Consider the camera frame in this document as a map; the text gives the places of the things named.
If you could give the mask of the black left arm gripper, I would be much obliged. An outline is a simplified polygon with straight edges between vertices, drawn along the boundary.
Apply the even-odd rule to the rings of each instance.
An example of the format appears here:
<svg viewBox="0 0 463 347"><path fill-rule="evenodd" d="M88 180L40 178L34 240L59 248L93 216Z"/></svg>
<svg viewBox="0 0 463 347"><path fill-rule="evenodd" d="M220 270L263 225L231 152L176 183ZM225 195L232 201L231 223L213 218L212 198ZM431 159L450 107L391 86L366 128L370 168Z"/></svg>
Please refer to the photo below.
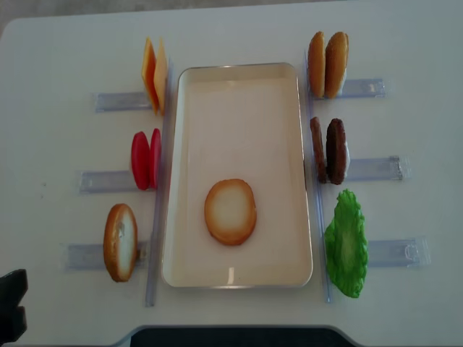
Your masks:
<svg viewBox="0 0 463 347"><path fill-rule="evenodd" d="M14 270L1 277L1 346L17 341L27 330L25 308L20 305L27 290L26 269Z"/></svg>

